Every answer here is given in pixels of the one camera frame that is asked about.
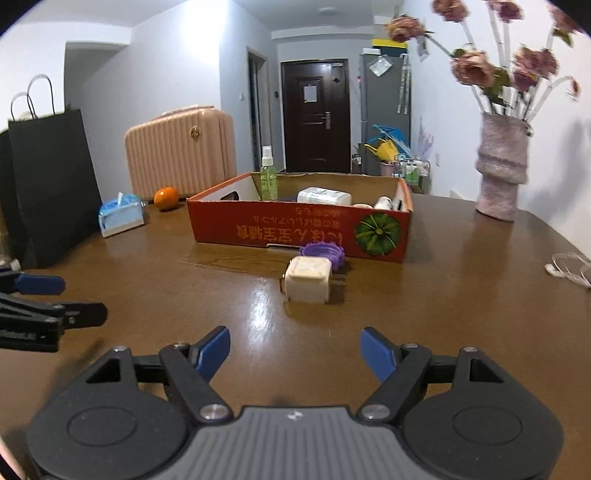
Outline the blue tissue box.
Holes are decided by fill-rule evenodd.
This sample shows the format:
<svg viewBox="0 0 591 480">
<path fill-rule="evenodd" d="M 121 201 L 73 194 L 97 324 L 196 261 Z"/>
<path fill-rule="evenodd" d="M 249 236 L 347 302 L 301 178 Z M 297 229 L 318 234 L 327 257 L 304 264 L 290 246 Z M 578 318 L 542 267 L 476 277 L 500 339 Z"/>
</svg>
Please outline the blue tissue box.
<svg viewBox="0 0 591 480">
<path fill-rule="evenodd" d="M 103 238 L 143 226 L 142 201 L 134 194 L 119 192 L 115 199 L 100 207 L 98 224 Z"/>
</svg>

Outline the black paper bag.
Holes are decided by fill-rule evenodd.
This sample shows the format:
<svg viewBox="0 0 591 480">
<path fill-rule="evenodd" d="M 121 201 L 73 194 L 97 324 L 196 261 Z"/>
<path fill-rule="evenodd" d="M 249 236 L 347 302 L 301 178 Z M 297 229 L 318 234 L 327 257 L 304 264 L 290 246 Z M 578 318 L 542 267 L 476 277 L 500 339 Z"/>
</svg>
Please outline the black paper bag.
<svg viewBox="0 0 591 480">
<path fill-rule="evenodd" d="M 99 231 L 101 198 L 79 110 L 12 117 L 1 133 L 1 213 L 10 253 L 47 268 Z"/>
</svg>

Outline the pink suitcase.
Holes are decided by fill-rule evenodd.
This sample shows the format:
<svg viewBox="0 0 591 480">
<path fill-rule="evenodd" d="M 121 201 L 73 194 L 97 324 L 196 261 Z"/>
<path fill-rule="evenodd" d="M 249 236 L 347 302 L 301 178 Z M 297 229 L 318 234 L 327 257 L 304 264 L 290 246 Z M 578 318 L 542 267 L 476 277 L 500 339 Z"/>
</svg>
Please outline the pink suitcase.
<svg viewBox="0 0 591 480">
<path fill-rule="evenodd" d="M 212 106 L 166 112 L 125 133 L 132 192 L 151 200 L 174 188 L 181 198 L 207 190 L 236 175 L 231 115 Z"/>
</svg>

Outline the pink textured vase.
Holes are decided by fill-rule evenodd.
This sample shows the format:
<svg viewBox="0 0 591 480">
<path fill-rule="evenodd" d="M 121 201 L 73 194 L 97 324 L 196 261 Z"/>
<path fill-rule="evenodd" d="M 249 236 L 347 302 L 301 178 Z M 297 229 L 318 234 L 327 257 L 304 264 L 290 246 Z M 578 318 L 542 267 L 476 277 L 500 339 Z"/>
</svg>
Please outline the pink textured vase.
<svg viewBox="0 0 591 480">
<path fill-rule="evenodd" d="M 529 125 L 518 118 L 482 114 L 476 170 L 482 175 L 476 210 L 514 222 L 519 187 L 528 182 Z"/>
</svg>

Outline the beige plug adapter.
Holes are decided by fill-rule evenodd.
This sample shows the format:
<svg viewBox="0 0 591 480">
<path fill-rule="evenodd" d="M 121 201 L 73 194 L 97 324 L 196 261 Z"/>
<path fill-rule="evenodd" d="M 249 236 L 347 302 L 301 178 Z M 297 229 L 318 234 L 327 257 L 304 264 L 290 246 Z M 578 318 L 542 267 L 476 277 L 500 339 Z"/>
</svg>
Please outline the beige plug adapter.
<svg viewBox="0 0 591 480">
<path fill-rule="evenodd" d="M 332 261 L 317 256 L 295 256 L 280 278 L 280 292 L 288 302 L 327 304 L 345 285 L 346 277 L 332 272 Z"/>
</svg>

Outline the dark entrance door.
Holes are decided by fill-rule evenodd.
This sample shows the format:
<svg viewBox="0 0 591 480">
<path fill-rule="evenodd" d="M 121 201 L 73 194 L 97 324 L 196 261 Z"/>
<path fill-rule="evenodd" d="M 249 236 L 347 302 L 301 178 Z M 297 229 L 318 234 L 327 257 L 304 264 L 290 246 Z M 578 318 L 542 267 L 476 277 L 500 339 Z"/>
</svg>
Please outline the dark entrance door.
<svg viewBox="0 0 591 480">
<path fill-rule="evenodd" d="M 281 64 L 284 162 L 288 173 L 351 172 L 346 59 Z"/>
</svg>

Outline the green spray bottle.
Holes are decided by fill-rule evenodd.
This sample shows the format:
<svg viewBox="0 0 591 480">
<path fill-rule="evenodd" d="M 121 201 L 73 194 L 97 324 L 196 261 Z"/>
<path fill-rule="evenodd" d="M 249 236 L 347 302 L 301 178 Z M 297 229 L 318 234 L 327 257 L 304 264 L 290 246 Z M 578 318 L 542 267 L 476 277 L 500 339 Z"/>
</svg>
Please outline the green spray bottle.
<svg viewBox="0 0 591 480">
<path fill-rule="evenodd" d="M 272 146 L 263 146 L 262 168 L 260 168 L 259 171 L 259 179 L 260 197 L 263 201 L 274 201 L 279 199 Z"/>
</svg>

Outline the orange fruit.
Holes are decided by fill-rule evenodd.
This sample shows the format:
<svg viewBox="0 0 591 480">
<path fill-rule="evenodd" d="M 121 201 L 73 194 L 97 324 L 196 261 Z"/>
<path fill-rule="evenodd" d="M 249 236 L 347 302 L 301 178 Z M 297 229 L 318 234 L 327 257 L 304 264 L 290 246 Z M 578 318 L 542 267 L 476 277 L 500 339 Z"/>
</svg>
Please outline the orange fruit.
<svg viewBox="0 0 591 480">
<path fill-rule="evenodd" d="M 164 187 L 153 195 L 153 204 L 160 212 L 170 211 L 177 208 L 179 194 L 173 187 Z"/>
</svg>

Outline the yellow box on refrigerator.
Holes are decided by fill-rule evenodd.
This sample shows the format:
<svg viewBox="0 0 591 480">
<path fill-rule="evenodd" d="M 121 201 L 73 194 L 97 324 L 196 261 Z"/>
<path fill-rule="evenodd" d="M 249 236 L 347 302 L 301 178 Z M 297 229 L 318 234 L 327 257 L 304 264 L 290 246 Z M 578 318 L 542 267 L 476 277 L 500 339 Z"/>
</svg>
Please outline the yellow box on refrigerator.
<svg viewBox="0 0 591 480">
<path fill-rule="evenodd" d="M 374 38 L 372 47 L 381 51 L 383 55 L 400 56 L 407 52 L 406 42 L 397 42 L 390 39 Z"/>
</svg>

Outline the yellow blue bags pile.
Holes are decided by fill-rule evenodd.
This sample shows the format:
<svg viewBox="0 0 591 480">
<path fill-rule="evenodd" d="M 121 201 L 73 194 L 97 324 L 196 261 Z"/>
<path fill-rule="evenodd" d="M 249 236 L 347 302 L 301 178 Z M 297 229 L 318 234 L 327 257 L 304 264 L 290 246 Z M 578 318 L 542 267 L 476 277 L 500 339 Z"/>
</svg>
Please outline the yellow blue bags pile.
<svg viewBox="0 0 591 480">
<path fill-rule="evenodd" d="M 406 137 L 399 128 L 374 124 L 373 129 L 379 135 L 363 144 L 363 147 L 382 163 L 396 163 L 400 155 L 408 158 L 412 157 L 411 148 L 407 145 Z"/>
</svg>

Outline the red cardboard box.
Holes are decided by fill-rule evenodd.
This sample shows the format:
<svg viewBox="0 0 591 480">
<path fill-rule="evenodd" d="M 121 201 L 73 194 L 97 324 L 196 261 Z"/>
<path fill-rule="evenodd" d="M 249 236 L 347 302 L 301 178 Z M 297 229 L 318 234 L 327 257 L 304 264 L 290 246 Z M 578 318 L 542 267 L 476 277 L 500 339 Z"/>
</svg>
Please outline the red cardboard box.
<svg viewBox="0 0 591 480">
<path fill-rule="evenodd" d="M 351 206 L 297 202 L 308 187 L 352 195 Z M 405 259 L 413 216 L 406 182 L 395 177 L 304 173 L 277 176 L 280 198 L 263 201 L 259 173 L 245 173 L 187 199 L 194 239 L 249 247 L 304 247 L 332 242 L 346 256 L 391 262 Z M 382 197 L 394 210 L 376 210 Z"/>
</svg>

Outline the white plastic bottle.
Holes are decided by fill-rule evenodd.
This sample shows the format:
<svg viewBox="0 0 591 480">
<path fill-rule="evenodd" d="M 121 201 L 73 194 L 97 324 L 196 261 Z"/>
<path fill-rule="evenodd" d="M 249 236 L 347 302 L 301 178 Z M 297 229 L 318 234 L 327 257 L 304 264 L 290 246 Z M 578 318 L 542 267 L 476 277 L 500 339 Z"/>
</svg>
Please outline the white plastic bottle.
<svg viewBox="0 0 591 480">
<path fill-rule="evenodd" d="M 322 187 L 308 187 L 298 192 L 297 202 L 332 206 L 351 206 L 352 195 L 346 192 Z"/>
</svg>

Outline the purple ridged cap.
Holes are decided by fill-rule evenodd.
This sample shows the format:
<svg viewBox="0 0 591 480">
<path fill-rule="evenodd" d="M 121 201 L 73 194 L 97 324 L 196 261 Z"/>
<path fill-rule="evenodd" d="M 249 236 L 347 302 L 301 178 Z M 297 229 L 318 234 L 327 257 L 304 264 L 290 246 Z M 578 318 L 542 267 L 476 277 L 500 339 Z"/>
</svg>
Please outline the purple ridged cap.
<svg viewBox="0 0 591 480">
<path fill-rule="evenodd" d="M 332 242 L 308 243 L 300 249 L 301 256 L 322 257 L 332 263 L 332 271 L 337 272 L 345 264 L 345 252 L 341 246 Z"/>
</svg>

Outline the grey refrigerator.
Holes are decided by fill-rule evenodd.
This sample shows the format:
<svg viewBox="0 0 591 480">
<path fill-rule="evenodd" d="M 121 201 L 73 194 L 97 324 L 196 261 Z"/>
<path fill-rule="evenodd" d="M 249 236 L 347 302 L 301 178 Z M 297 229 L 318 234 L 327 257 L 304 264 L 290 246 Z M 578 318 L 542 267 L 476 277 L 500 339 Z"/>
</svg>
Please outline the grey refrigerator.
<svg viewBox="0 0 591 480">
<path fill-rule="evenodd" d="M 410 145 L 411 72 L 407 50 L 381 48 L 361 55 L 363 173 L 381 174 L 380 161 L 365 144 L 377 147 L 382 132 Z"/>
</svg>

